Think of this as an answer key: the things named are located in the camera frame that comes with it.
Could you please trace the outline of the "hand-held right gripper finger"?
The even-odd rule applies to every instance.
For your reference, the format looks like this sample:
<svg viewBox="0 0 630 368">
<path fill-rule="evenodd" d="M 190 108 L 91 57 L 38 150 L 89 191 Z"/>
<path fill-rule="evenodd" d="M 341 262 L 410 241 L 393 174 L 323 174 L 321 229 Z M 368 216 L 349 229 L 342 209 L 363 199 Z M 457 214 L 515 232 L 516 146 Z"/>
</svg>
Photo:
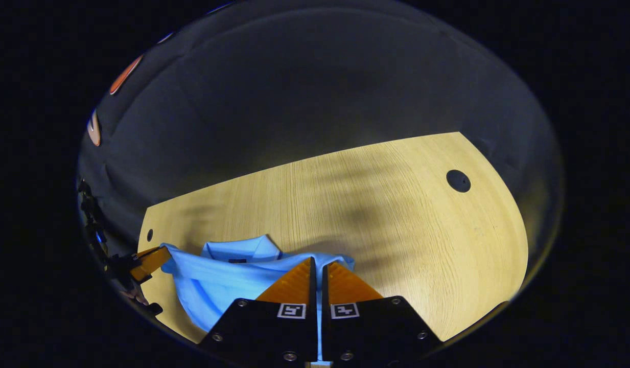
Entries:
<svg viewBox="0 0 630 368">
<path fill-rule="evenodd" d="M 317 280 L 313 257 L 255 299 L 237 298 L 198 348 L 226 365 L 308 365 L 317 361 Z"/>
<path fill-rule="evenodd" d="M 324 361 L 333 365 L 414 365 L 443 345 L 403 296 L 382 296 L 338 262 L 323 268 Z"/>
</svg>

